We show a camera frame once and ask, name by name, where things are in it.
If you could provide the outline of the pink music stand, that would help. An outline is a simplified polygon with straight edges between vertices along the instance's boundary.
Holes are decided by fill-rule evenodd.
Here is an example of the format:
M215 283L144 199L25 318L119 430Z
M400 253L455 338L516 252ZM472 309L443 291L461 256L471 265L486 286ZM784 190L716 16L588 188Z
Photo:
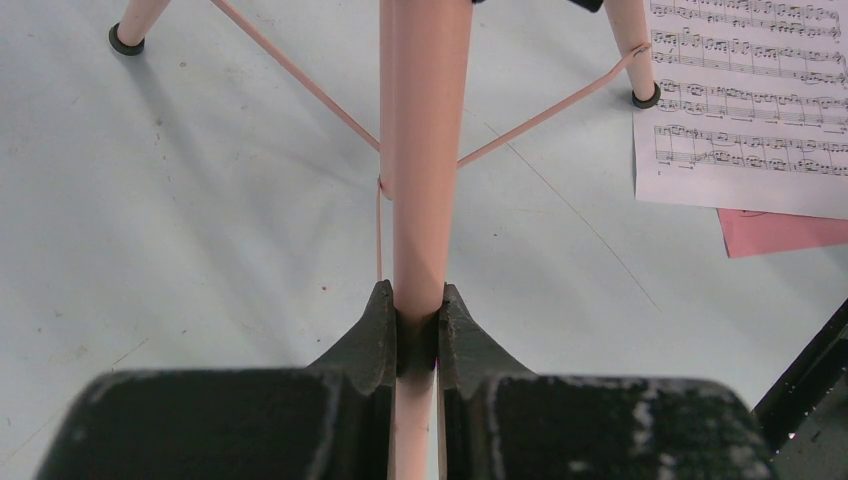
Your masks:
M427 467L435 335L428 324L445 286L460 168L609 82L602 76L498 136L459 153L470 48L469 1L384 1L379 7L380 132L370 134L228 2L218 8L380 156L379 200L393 204L393 282L399 354L407 372L394 394L388 475L420 479Z

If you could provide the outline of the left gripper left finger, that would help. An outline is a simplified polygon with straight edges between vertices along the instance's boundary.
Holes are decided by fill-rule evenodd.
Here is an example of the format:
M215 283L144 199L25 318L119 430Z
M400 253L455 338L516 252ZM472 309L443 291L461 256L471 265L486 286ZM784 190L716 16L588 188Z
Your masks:
M310 365L125 370L78 395L40 479L387 479L396 378L388 281Z

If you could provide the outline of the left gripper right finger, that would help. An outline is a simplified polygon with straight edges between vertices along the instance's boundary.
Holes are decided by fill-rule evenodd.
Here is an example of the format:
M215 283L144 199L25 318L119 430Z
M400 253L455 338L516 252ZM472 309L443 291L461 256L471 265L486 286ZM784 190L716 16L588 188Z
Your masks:
M772 479L759 424L707 380L538 374L473 320L438 313L444 479Z

